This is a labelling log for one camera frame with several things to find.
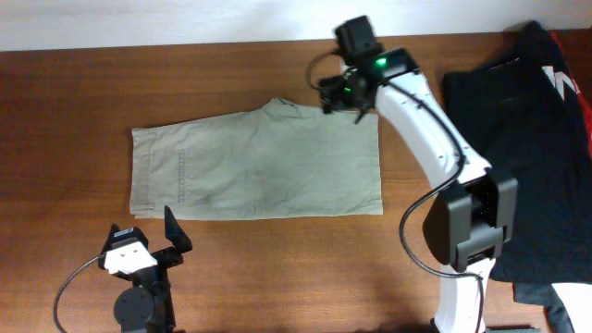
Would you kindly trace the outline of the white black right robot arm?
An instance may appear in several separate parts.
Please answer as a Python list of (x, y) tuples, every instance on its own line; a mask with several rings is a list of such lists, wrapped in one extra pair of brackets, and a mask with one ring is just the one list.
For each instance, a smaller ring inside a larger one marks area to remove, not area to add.
[(329, 51), (340, 74), (309, 85), (326, 113), (374, 109), (403, 138), (430, 184), (399, 224), (402, 249), (440, 281), (430, 327), (486, 332), (484, 310), (493, 266), (511, 239), (518, 181), (494, 168), (452, 124), (426, 77), (404, 49)]

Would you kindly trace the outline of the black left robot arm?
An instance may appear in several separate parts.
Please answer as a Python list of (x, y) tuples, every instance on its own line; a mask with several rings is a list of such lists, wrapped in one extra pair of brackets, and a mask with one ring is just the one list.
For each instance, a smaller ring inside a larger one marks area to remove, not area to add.
[(169, 206), (164, 207), (164, 227), (171, 245), (155, 252), (149, 251), (149, 241), (137, 227), (114, 224), (109, 230), (98, 266), (131, 283), (114, 303), (123, 333), (172, 333), (177, 326), (168, 270), (183, 264), (192, 243)]

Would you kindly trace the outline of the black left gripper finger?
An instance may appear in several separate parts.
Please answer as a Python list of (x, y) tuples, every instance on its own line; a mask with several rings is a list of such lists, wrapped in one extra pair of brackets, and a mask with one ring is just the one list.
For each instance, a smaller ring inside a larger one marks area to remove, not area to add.
[(191, 251), (191, 240), (179, 225), (171, 208), (168, 205), (164, 207), (164, 215), (166, 239), (169, 240), (173, 247), (180, 253)]
[(108, 235), (107, 235), (107, 239), (106, 239), (106, 241), (105, 241), (105, 243), (103, 245), (103, 248), (102, 248), (102, 250), (100, 252), (100, 257), (98, 259), (98, 263), (97, 264), (98, 264), (98, 267), (100, 269), (104, 269), (105, 268), (105, 257), (106, 257), (106, 254), (109, 251), (112, 250), (113, 243), (114, 243), (114, 238), (115, 238), (115, 234), (117, 232), (119, 232), (119, 231), (120, 231), (120, 227), (117, 224), (112, 224), (111, 225), (111, 227), (109, 229), (109, 232), (108, 232)]

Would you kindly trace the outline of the khaki shorts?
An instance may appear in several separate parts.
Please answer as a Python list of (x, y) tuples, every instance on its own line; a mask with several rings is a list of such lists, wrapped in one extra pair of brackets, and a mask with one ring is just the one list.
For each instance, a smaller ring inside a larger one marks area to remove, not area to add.
[(274, 98), (253, 111), (131, 132), (129, 211), (182, 220), (383, 213), (378, 117)]

